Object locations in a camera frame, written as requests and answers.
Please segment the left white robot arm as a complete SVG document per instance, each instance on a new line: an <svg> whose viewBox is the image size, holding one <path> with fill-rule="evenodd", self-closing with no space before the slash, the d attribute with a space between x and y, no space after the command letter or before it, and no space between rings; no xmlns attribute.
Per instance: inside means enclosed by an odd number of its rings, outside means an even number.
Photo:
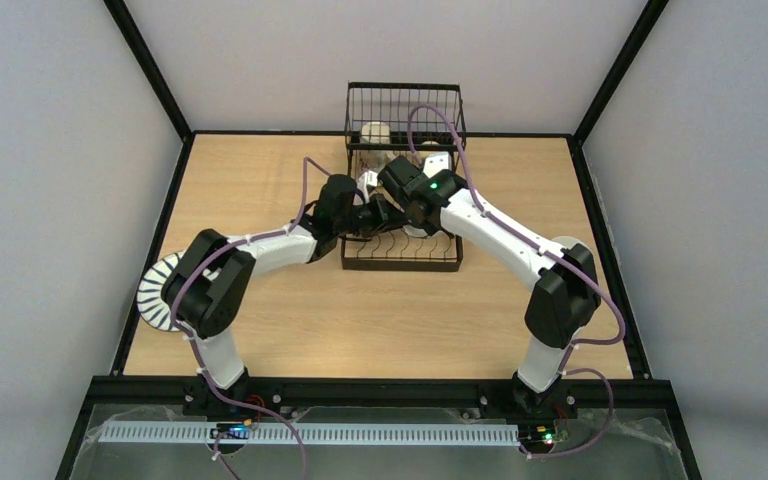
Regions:
<svg viewBox="0 0 768 480"><path fill-rule="evenodd" d="M331 175L317 199L304 201L297 217L275 230L241 237L214 229L199 232L167 277L160 298L190 344L199 374L226 390L247 374L230 327L252 279L316 262L343 237L366 240L406 222L406 214L384 195L364 198L351 177Z"/></svg>

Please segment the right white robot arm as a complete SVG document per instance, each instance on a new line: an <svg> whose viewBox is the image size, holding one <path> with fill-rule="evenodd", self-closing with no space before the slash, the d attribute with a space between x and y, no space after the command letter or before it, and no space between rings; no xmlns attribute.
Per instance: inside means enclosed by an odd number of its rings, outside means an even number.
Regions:
<svg viewBox="0 0 768 480"><path fill-rule="evenodd" d="M564 245L534 233L449 169L428 175L400 156L378 180L412 227L443 230L471 242L529 290L524 322L531 341L516 377L536 395L549 391L572 342L601 305L592 252L581 243Z"/></svg>

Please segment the seashell pattern ceramic mug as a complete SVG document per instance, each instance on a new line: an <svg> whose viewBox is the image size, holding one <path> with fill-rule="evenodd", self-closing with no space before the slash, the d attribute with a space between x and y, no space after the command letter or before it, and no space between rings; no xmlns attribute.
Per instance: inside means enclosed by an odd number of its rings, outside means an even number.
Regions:
<svg viewBox="0 0 768 480"><path fill-rule="evenodd" d="M360 129L359 140L361 145L370 146L370 149L358 151L364 170L378 173L392 160L393 154L389 148L391 129L388 124L380 121L364 123Z"/></svg>

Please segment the black wire dish rack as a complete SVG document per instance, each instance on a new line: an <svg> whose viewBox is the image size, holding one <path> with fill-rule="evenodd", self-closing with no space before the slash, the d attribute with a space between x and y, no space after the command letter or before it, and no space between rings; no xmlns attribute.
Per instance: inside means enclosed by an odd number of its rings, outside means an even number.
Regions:
<svg viewBox="0 0 768 480"><path fill-rule="evenodd" d="M419 169L416 144L434 140L445 145L452 157L451 170L459 173L459 148L466 146L467 132L457 84L360 82L348 84L344 119L346 172L357 178L364 171L358 151L359 133L366 122L389 125L393 159L403 155ZM374 194L386 195L383 185ZM341 242L342 267L358 271L456 272L463 260L463 242L451 234L436 233L412 238L401 229L371 239L350 236Z"/></svg>

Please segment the white bowl with dark rim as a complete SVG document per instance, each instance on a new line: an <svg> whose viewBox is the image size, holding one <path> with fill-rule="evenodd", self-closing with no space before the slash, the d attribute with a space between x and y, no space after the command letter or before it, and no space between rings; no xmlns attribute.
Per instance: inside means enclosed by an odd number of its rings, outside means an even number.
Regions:
<svg viewBox="0 0 768 480"><path fill-rule="evenodd" d="M402 230L405 232L406 235L412 237L412 238L428 238L430 236L433 236L433 233L428 233L424 228L416 227L410 224L406 224L402 227Z"/></svg>

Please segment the plain white bowl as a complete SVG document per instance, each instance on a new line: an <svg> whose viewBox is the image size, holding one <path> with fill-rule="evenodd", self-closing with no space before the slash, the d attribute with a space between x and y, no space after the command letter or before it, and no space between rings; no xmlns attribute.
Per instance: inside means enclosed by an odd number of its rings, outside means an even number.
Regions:
<svg viewBox="0 0 768 480"><path fill-rule="evenodd" d="M557 236L551 239L549 250L559 257L581 256L584 252L590 253L589 246L572 236Z"/></svg>

